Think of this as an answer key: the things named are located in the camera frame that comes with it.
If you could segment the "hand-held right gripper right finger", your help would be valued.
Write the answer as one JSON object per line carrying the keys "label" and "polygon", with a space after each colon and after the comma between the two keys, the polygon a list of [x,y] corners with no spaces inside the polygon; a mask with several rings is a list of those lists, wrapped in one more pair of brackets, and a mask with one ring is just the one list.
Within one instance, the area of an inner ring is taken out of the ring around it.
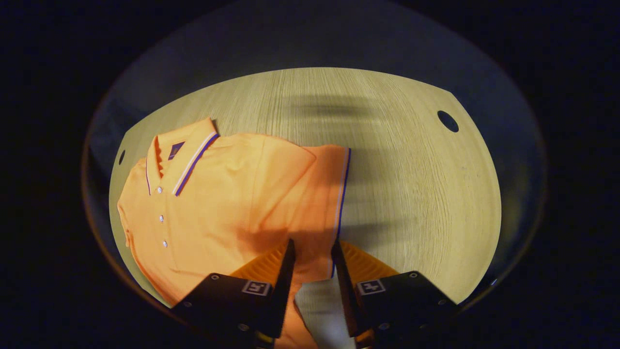
{"label": "hand-held right gripper right finger", "polygon": [[332,248],[332,260],[356,349],[411,349],[458,313],[458,304],[420,271],[397,272],[341,240]]}

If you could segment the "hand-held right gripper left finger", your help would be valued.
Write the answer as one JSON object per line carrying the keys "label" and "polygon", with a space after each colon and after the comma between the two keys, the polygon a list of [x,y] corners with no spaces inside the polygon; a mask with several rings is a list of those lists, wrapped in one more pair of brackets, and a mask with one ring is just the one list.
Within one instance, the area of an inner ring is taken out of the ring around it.
{"label": "hand-held right gripper left finger", "polygon": [[172,308],[210,340],[210,349],[274,349],[288,304],[296,248],[292,240],[244,265],[213,272]]}

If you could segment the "orange polo T-shirt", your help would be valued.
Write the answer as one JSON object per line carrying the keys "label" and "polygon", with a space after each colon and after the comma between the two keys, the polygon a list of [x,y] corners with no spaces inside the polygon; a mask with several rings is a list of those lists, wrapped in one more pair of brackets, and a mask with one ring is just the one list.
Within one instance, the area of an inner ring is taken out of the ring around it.
{"label": "orange polo T-shirt", "polygon": [[126,247],[162,300],[177,305],[208,274],[246,264],[289,239],[291,290],[275,349],[319,349],[297,309],[305,283],[334,275],[351,150],[299,146],[257,133],[220,136],[210,119],[153,137],[124,184],[117,209]]}

